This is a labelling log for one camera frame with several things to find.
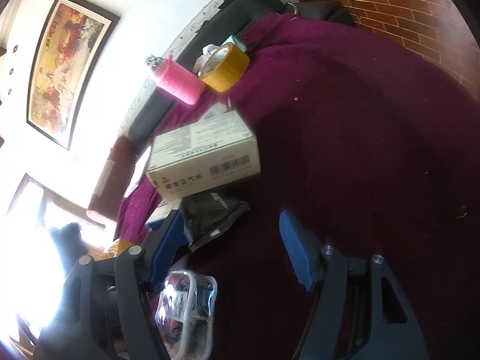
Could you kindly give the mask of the clear cartoon pencil case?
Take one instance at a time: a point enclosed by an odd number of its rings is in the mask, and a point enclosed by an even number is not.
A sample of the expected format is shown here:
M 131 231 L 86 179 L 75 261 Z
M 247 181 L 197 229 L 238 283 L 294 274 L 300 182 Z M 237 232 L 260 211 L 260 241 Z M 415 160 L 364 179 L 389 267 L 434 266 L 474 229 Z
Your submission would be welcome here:
M 210 358 L 217 290 L 210 275 L 168 273 L 154 320 L 171 359 Z

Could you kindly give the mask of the blue white small box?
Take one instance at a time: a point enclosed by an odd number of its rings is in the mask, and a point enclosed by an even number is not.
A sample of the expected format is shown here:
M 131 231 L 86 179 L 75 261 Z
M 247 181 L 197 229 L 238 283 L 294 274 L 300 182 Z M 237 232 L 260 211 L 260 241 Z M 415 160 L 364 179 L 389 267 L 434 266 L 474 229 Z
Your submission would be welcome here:
M 160 229 L 162 223 L 167 219 L 168 215 L 172 210 L 178 210 L 182 203 L 181 199 L 178 199 L 173 202 L 166 202 L 162 200 L 160 205 L 158 205 L 153 213 L 150 215 L 148 220 L 145 222 L 145 229 L 151 233 L 157 229 Z

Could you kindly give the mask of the black foil pouch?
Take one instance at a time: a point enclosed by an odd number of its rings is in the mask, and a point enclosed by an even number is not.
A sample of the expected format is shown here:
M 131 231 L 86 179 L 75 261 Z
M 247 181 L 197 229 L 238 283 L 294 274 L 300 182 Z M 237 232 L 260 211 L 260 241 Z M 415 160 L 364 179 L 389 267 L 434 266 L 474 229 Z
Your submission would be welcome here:
M 247 202 L 211 189 L 184 197 L 180 212 L 184 218 L 185 236 L 193 253 L 230 230 L 250 210 Z

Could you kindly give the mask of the white medicine box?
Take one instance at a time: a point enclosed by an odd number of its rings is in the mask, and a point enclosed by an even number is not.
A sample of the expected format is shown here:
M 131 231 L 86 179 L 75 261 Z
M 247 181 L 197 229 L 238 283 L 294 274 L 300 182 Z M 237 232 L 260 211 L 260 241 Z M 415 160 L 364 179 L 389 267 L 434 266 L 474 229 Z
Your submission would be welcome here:
M 157 136 L 146 175 L 170 203 L 260 172 L 255 134 L 228 111 Z

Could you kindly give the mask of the yellow storage box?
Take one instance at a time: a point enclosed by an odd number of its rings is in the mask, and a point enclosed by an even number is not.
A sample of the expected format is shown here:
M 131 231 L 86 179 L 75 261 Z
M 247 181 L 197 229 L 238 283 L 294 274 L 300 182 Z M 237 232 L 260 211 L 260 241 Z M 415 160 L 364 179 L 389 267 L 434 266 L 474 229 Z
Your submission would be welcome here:
M 104 257 L 106 259 L 117 258 L 122 252 L 125 252 L 133 245 L 134 244 L 129 241 L 118 238 L 105 250 Z

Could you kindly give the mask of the white paper booklet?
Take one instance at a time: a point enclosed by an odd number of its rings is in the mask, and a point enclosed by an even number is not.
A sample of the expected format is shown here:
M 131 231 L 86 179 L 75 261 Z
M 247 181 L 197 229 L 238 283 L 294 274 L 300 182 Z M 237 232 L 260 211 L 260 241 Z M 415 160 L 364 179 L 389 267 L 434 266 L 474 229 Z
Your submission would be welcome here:
M 139 186 L 140 181 L 146 169 L 148 168 L 150 155 L 151 155 L 151 146 L 149 145 L 148 147 L 145 148 L 144 152 L 140 155 L 140 157 L 137 159 L 137 162 L 135 163 L 133 174 L 128 184 L 128 187 L 124 193 L 124 197 L 128 197 L 135 189 L 137 189 L 137 186 Z

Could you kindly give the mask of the maroon velvet table cloth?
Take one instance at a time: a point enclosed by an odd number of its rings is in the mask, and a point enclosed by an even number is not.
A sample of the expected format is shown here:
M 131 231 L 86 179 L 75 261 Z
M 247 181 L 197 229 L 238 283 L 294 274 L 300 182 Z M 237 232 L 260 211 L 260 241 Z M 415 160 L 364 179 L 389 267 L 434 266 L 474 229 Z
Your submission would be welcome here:
M 479 357 L 479 103 L 446 72 L 359 28 L 271 14 L 245 35 L 229 100 L 261 173 L 249 211 L 190 258 L 216 278 L 214 359 L 290 359 L 312 295 L 278 229 L 292 211 L 343 254 L 381 254 L 432 359 Z

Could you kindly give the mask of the pink sleeved water bottle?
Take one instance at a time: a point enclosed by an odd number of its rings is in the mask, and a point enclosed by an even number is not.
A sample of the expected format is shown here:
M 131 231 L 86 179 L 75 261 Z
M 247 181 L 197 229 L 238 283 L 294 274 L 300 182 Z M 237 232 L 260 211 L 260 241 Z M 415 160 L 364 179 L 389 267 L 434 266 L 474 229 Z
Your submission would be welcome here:
M 187 105 L 198 102 L 205 90 L 205 84 L 173 60 L 171 55 L 166 58 L 151 55 L 145 63 L 151 69 L 154 83 L 158 87 Z

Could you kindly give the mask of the yellow tape roll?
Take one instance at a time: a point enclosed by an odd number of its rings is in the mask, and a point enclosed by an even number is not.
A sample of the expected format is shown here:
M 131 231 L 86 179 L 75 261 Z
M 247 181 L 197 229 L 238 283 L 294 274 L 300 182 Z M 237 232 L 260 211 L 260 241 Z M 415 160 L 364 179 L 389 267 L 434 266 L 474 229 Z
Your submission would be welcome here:
M 246 73 L 251 60 L 233 43 L 220 46 L 200 69 L 199 79 L 218 93 L 230 90 Z

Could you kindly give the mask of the framed horse painting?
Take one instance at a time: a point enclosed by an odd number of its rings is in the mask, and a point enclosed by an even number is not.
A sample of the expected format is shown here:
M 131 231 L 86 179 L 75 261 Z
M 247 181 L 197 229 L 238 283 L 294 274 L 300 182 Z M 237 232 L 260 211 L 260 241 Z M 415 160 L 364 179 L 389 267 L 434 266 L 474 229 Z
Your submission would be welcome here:
M 26 122 L 69 150 L 86 87 L 120 17 L 86 0 L 55 0 L 28 83 Z

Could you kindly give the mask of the black sofa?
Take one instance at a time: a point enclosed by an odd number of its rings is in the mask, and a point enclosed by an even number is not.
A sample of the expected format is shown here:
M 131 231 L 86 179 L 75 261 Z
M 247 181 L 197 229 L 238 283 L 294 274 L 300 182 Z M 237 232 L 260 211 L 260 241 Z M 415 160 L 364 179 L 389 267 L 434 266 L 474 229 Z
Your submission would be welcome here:
M 233 36 L 244 37 L 256 22 L 269 13 L 296 15 L 313 20 L 323 20 L 353 27 L 354 20 L 349 11 L 338 2 L 281 2 L 281 0 L 224 0 L 218 12 L 202 23 L 193 39 L 176 57 L 176 61 L 187 70 L 196 73 L 196 63 L 204 63 L 221 44 L 231 41 Z M 154 82 L 153 71 L 159 57 L 146 61 L 146 80 L 133 105 L 133 115 L 126 122 L 124 135 L 135 150 L 142 150 L 157 126 L 174 107 L 176 99 Z

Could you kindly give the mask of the brick pattern wall panel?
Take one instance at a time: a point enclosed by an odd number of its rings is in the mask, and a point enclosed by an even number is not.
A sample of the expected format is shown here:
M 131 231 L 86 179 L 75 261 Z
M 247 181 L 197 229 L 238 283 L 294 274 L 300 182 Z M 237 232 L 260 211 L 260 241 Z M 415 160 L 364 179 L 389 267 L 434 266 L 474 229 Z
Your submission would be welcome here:
M 442 68 L 479 96 L 479 44 L 452 0 L 335 1 L 361 28 L 383 35 Z

